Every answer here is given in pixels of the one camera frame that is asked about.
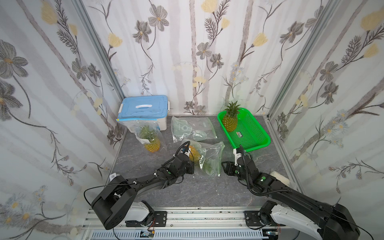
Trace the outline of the zip-top bag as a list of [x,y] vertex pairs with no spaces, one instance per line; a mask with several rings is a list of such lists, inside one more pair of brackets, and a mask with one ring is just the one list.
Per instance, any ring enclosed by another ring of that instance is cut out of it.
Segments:
[[171,132],[173,142],[181,142],[184,139],[201,142],[216,139],[217,134],[212,121],[207,118],[176,118],[171,119]]
[[151,153],[166,151],[167,145],[157,121],[135,120],[129,124],[136,139]]
[[192,140],[187,141],[190,142],[189,154],[190,160],[195,166],[195,174],[205,177],[220,177],[224,143],[211,145]]

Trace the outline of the pineapple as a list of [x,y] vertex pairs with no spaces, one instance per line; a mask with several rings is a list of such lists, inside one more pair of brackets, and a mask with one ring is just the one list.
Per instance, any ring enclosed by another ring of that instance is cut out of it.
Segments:
[[158,138],[158,134],[155,130],[150,128],[150,126],[143,126],[140,130],[139,136],[140,139],[144,141],[144,146],[149,152],[155,153],[160,149],[161,143]]
[[238,125],[238,114],[240,113],[240,105],[238,102],[230,102],[225,108],[226,114],[223,117],[222,123],[227,132],[233,132]]
[[189,158],[195,164],[195,166],[207,175],[215,174],[216,162],[213,158],[208,157],[207,149],[189,147]]

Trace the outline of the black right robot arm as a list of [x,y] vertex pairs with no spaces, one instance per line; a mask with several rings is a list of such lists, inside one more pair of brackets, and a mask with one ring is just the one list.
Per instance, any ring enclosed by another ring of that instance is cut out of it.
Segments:
[[314,200],[276,177],[260,172],[243,147],[235,149],[233,154],[233,162],[222,163],[225,174],[237,177],[252,195],[269,198],[259,210],[263,226],[285,225],[316,240],[357,240],[360,237],[359,227],[346,207]]

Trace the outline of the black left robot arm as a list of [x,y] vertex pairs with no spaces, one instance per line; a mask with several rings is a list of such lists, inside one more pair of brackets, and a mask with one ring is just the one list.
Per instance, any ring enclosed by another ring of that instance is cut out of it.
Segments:
[[178,178],[192,175],[195,165],[187,155],[191,142],[184,142],[173,157],[151,175],[126,179],[114,177],[92,201],[91,208],[106,230],[113,229],[126,217],[135,198],[151,191],[165,189],[177,183]]

